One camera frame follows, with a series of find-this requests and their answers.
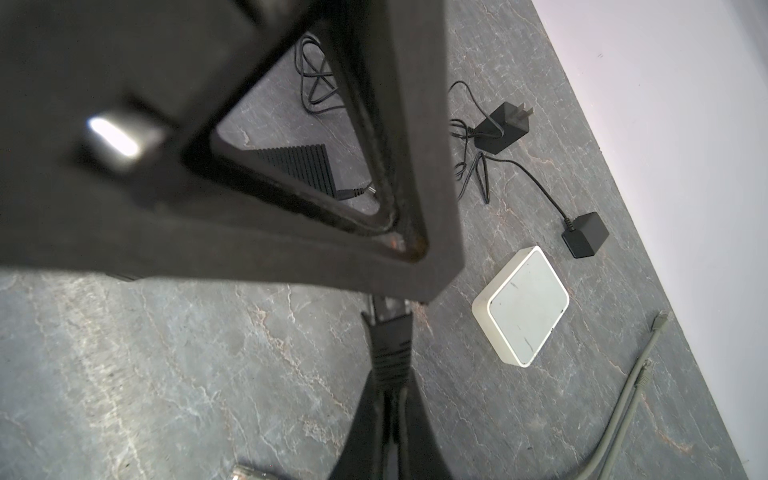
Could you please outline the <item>black network switch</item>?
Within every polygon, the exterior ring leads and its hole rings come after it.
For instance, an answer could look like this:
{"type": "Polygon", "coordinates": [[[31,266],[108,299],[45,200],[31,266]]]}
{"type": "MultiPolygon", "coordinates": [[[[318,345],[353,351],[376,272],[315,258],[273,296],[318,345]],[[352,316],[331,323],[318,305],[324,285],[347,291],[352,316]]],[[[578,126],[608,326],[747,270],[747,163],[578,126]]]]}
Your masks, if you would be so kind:
{"type": "Polygon", "coordinates": [[[307,186],[336,198],[335,180],[324,144],[255,149],[249,153],[307,186]]]}

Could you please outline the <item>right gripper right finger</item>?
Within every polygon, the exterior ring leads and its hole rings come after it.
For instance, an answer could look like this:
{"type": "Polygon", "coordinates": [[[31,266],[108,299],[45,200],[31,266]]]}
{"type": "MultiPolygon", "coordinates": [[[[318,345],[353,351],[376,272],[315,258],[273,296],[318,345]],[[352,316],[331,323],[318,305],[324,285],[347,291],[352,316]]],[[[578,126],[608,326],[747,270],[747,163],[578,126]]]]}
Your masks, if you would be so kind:
{"type": "Polygon", "coordinates": [[[396,399],[398,478],[452,479],[435,439],[413,368],[396,399]]]}

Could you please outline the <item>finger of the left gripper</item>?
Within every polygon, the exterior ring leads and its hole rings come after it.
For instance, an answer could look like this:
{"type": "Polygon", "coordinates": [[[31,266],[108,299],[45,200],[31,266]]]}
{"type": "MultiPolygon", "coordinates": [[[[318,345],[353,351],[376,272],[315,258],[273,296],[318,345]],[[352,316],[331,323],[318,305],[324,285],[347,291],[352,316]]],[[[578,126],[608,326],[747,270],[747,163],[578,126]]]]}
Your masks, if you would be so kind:
{"type": "Polygon", "coordinates": [[[5,1],[1,263],[429,302],[464,266],[446,60],[441,1],[5,1]],[[218,134],[306,32],[372,214],[218,134]]]}

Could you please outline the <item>white router box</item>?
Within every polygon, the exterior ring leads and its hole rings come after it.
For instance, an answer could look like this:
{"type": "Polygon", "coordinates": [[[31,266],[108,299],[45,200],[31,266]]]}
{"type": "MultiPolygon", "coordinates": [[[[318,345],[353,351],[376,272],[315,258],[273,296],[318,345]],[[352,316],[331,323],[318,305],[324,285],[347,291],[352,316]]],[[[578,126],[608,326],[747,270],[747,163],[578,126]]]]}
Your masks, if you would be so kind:
{"type": "Polygon", "coordinates": [[[543,250],[519,250],[472,302],[471,311],[499,359],[527,368],[570,304],[543,250]]]}

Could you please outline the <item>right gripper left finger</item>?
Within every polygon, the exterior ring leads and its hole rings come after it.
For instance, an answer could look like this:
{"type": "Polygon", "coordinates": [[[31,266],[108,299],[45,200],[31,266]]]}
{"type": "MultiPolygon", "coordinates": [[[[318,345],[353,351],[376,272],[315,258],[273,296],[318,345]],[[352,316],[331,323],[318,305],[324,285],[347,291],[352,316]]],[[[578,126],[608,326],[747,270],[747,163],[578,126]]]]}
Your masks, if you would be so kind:
{"type": "Polygon", "coordinates": [[[383,479],[385,470],[385,396],[369,373],[342,452],[330,480],[383,479]]]}

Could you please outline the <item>black power adapter with prongs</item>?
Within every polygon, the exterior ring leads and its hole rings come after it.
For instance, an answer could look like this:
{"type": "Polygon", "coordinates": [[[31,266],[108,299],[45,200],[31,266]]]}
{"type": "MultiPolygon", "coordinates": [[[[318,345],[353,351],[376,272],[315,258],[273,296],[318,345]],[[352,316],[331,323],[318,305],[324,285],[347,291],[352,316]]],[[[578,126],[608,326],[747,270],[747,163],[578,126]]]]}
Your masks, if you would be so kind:
{"type": "Polygon", "coordinates": [[[474,145],[491,154],[499,154],[530,131],[533,109],[524,104],[503,102],[474,128],[474,145]]]}

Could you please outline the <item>black cube power adapter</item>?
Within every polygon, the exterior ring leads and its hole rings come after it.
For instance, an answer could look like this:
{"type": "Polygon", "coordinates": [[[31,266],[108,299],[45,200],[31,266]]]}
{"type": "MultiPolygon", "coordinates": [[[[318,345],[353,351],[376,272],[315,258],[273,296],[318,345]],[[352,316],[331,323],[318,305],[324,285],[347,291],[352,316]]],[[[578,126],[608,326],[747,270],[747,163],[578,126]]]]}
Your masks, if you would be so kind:
{"type": "Polygon", "coordinates": [[[589,212],[574,220],[565,220],[562,239],[575,259],[594,256],[609,237],[609,231],[597,212],[589,212]]]}

